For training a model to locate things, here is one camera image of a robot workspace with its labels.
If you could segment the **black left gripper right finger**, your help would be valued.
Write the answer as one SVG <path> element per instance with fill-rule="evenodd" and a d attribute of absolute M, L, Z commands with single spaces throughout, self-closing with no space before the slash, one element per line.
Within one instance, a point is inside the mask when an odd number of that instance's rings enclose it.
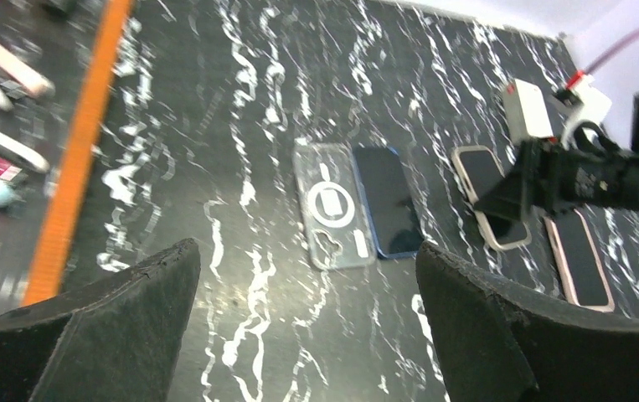
<path fill-rule="evenodd" d="M 539 293 L 425 242 L 415 275 L 454 401 L 639 401 L 639 319 Z"/>

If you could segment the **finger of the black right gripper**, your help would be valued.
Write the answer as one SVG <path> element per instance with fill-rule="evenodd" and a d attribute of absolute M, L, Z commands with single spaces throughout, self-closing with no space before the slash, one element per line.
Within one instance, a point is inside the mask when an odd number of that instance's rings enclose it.
<path fill-rule="evenodd" d="M 539 178 L 542 151 L 541 141 L 525 142 L 506 176 L 479 197 L 474 209 L 500 219 L 523 221 L 533 208 L 542 208 L 544 194 Z"/>

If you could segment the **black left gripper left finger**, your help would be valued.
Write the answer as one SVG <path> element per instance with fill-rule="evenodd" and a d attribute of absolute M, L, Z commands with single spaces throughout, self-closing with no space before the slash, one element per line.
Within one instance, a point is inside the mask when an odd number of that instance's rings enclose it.
<path fill-rule="evenodd" d="M 201 271 L 185 239 L 0 316 L 0 401 L 164 401 Z"/>

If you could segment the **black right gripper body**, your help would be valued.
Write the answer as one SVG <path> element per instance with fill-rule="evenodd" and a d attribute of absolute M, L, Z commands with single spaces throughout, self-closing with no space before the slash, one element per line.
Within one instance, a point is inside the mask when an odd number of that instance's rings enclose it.
<path fill-rule="evenodd" d="M 535 205 L 560 214 L 584 204 L 639 212 L 639 154 L 584 152 L 542 143 Z"/>

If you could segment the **black phone cream case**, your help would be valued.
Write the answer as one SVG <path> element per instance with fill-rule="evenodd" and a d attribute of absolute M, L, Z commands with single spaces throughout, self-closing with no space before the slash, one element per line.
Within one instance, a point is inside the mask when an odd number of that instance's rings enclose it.
<path fill-rule="evenodd" d="M 483 145 L 456 147 L 451 153 L 451 161 L 486 245 L 495 251 L 528 245 L 532 236 L 524 222 L 485 214 L 475 207 L 476 202 L 504 177 L 501 163 L 494 152 Z"/>

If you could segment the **blue phone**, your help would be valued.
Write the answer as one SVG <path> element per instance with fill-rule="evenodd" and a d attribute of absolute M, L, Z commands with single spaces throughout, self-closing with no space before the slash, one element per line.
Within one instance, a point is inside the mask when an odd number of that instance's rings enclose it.
<path fill-rule="evenodd" d="M 379 257 L 416 255 L 424 235 L 398 153 L 391 147 L 355 147 L 352 154 Z"/>

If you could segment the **clear phone case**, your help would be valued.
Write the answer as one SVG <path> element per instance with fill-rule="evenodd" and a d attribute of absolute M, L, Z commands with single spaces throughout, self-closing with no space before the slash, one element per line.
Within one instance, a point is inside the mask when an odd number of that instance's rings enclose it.
<path fill-rule="evenodd" d="M 296 142 L 292 164 L 314 267 L 340 271 L 372 265 L 377 251 L 350 149 L 338 143 Z"/>

